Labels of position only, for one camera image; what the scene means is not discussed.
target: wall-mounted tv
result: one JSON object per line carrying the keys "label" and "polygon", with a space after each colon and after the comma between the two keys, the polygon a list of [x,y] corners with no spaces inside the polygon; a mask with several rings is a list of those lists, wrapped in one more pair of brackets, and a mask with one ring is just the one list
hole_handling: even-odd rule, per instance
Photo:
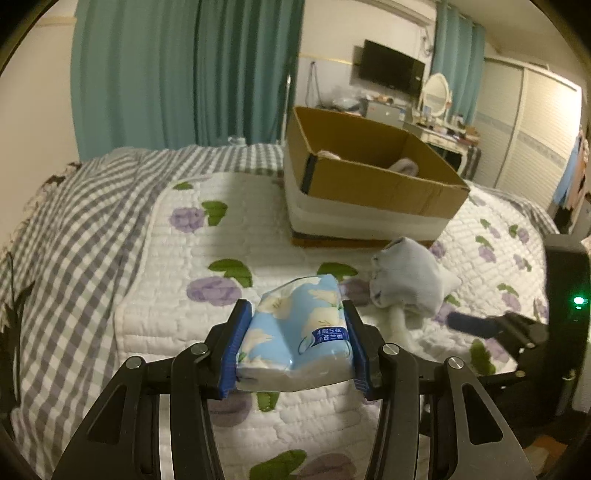
{"label": "wall-mounted tv", "polygon": [[418,96],[425,64],[402,52],[365,40],[359,78]]}

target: cardboard box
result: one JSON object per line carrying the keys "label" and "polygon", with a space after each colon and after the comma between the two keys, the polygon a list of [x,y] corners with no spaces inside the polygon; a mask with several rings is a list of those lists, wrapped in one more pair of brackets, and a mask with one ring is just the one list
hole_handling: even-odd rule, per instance
{"label": "cardboard box", "polygon": [[[418,177],[387,170],[400,158],[417,163]],[[407,131],[299,106],[287,128],[284,170],[298,245],[375,246],[399,236],[430,244],[469,193],[454,169]]]}

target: sliding wardrobe door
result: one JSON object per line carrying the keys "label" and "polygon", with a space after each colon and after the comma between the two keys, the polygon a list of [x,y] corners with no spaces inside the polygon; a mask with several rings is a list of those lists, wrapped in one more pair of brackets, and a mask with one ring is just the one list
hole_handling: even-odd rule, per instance
{"label": "sliding wardrobe door", "polygon": [[495,187],[509,150],[519,108],[523,68],[486,59],[474,126],[482,157],[474,181]]}
{"label": "sliding wardrobe door", "polygon": [[581,116],[581,89],[525,69],[515,139],[496,187],[546,208],[566,167]]}

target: gray checkered blanket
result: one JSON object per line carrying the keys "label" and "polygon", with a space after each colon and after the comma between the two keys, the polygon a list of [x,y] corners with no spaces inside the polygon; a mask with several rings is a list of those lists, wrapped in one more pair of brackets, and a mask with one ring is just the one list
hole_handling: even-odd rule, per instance
{"label": "gray checkered blanket", "polygon": [[[13,246],[15,290],[35,288],[21,330],[21,407],[11,420],[42,479],[119,365],[112,315],[135,278],[154,202],[171,181],[218,171],[280,176],[281,148],[117,149],[65,180]],[[9,276],[3,262],[0,305]]]}

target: tissue pack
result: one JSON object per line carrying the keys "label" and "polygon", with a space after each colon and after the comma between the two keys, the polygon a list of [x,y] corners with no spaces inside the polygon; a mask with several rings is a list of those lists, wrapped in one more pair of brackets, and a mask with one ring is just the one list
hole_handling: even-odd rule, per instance
{"label": "tissue pack", "polygon": [[353,378],[339,285],[299,278],[265,293],[236,356],[237,388],[292,392]]}

